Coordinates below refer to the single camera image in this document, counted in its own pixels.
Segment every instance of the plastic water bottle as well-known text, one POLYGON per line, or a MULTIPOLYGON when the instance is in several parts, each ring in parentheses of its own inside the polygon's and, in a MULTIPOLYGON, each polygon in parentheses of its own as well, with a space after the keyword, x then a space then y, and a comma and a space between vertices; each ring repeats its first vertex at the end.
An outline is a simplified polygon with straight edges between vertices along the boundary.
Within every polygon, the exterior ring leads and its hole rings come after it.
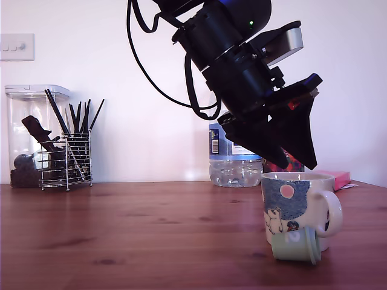
MULTIPOLYGON (((222 104, 220 116, 226 112, 227 109, 222 104)), ((210 122, 209 133, 211 181, 223 187, 258 185, 261 182, 262 158, 228 140, 225 131, 216 120, 210 122)))

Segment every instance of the table surface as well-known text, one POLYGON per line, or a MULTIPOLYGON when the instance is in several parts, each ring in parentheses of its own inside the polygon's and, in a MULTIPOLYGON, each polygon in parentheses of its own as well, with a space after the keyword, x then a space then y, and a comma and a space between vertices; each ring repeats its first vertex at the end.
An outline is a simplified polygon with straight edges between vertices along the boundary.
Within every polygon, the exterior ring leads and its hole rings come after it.
POLYGON ((387 188, 355 183, 317 266, 273 258, 260 187, 2 185, 1 289, 387 289, 387 188))

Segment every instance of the pink box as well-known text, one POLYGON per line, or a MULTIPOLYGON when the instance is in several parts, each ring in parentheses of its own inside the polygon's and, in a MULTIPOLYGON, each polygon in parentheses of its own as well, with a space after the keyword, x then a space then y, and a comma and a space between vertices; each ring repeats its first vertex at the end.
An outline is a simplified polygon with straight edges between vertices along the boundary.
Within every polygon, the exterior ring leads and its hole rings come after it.
POLYGON ((326 170, 315 170, 313 172, 323 173, 334 176, 334 189, 339 190, 343 186, 351 182, 350 173, 346 171, 326 171, 326 170))

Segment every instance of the bottle label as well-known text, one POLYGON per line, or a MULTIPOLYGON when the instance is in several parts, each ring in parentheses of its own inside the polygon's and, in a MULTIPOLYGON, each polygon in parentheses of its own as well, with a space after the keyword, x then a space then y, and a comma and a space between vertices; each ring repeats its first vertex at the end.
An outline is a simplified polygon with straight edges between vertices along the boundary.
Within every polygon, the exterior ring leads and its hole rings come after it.
POLYGON ((260 156, 228 140, 222 126, 210 124, 211 160, 259 160, 260 156))

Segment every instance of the mug handle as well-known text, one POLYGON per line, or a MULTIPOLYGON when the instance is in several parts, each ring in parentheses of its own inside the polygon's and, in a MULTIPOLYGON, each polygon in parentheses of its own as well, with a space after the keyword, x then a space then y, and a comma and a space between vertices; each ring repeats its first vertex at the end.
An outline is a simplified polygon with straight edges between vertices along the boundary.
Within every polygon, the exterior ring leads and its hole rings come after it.
POLYGON ((337 234, 343 225, 343 210, 339 198, 333 193, 327 190, 318 190, 315 192, 315 198, 323 197, 327 204, 329 210, 329 226, 325 231, 325 227, 322 228, 318 226, 316 228, 316 233, 319 237, 330 237, 334 234, 337 234))

